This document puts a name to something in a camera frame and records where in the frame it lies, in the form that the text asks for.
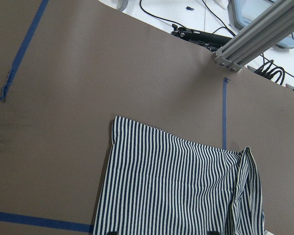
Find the blue tape strip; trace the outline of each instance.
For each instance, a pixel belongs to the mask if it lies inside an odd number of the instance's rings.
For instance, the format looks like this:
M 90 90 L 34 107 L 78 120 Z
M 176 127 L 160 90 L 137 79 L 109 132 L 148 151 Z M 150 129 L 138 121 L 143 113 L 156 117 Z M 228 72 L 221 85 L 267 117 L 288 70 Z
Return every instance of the blue tape strip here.
M 92 233 L 93 225 L 0 212 L 0 221 Z
M 223 80 L 222 91 L 222 148 L 226 149 L 226 85 L 228 83 L 227 78 Z
M 48 3 L 48 0 L 42 0 L 41 1 L 40 6 L 39 6 L 39 8 L 37 10 L 37 13 L 36 13 L 32 23 L 31 23 L 31 25 L 30 25 L 30 27 L 29 27 L 26 35 L 25 35 L 25 38 L 24 38 L 24 40 L 23 40 L 23 42 L 22 42 L 22 44 L 21 44 L 21 46 L 20 46 L 20 48 L 18 50 L 18 53 L 16 54 L 16 56 L 15 56 L 15 58 L 13 60 L 12 68 L 11 68 L 9 74 L 8 74 L 5 85 L 1 89 L 1 96 L 0 96 L 1 101 L 5 101 L 6 94 L 8 93 L 9 88 L 12 85 L 15 74 L 19 69 L 19 66 L 20 66 L 20 64 L 22 62 L 22 59 L 23 59 L 23 57 L 25 55 L 25 52 L 26 52 L 26 50 L 28 48 L 28 45 L 29 45 L 29 43 L 30 43 L 35 31 L 36 31 L 38 23 L 39 23 L 42 15 L 44 13 L 44 10 L 45 10 L 45 8 L 47 6 L 47 3 Z

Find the black and white striped fabric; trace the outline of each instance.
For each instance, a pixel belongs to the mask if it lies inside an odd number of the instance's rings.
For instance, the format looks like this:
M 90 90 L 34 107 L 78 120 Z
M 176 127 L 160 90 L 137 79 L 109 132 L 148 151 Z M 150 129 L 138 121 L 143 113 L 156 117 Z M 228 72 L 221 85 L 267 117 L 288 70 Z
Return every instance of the black and white striped fabric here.
M 94 235 L 264 234 L 249 147 L 232 152 L 116 117 Z

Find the folded cloth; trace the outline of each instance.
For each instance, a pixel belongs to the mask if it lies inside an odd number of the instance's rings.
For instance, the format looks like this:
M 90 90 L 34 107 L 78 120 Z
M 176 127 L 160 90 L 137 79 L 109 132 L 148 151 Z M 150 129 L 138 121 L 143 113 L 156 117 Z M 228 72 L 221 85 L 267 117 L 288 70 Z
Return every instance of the folded cloth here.
M 249 147 L 233 152 L 116 117 L 94 235 L 262 235 Z

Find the table surface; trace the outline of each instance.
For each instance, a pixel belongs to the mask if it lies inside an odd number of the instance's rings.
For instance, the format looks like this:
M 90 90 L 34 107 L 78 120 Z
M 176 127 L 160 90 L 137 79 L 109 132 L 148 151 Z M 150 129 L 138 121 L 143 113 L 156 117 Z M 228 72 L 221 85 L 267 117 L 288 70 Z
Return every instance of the table surface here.
M 122 0 L 100 0 L 104 4 L 119 8 Z M 222 9 L 214 0 L 205 0 L 208 7 L 219 16 L 225 24 L 235 33 L 239 30 L 230 24 L 227 9 Z M 217 28 L 223 26 L 222 23 L 215 18 L 204 6 L 201 0 L 143 0 L 143 8 L 156 16 L 176 21 L 186 26 L 187 28 L 197 29 L 205 32 L 214 32 Z M 193 11 L 187 10 L 186 7 L 193 8 Z M 132 17 L 135 17 L 145 23 L 148 23 L 165 32 L 172 32 L 172 23 L 156 19 L 143 12 L 139 7 L 138 0 L 128 0 L 128 5 L 123 11 Z M 232 37 L 225 29 L 218 31 L 219 35 Z M 265 53 L 268 59 L 273 59 L 274 63 L 282 66 L 285 71 L 294 76 L 294 49 L 279 48 L 273 46 Z M 258 56 L 256 59 L 248 63 L 248 65 L 257 69 L 263 64 L 263 58 Z M 286 74 L 283 86 L 289 84 L 294 87 L 294 78 Z

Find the metal frame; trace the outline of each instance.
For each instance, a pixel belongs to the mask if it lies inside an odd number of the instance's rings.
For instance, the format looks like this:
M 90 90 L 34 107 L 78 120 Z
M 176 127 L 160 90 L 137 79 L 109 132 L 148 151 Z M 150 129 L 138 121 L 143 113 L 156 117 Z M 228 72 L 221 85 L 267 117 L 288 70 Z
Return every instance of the metal frame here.
M 294 0 L 279 0 L 216 51 L 215 62 L 239 71 L 294 32 Z

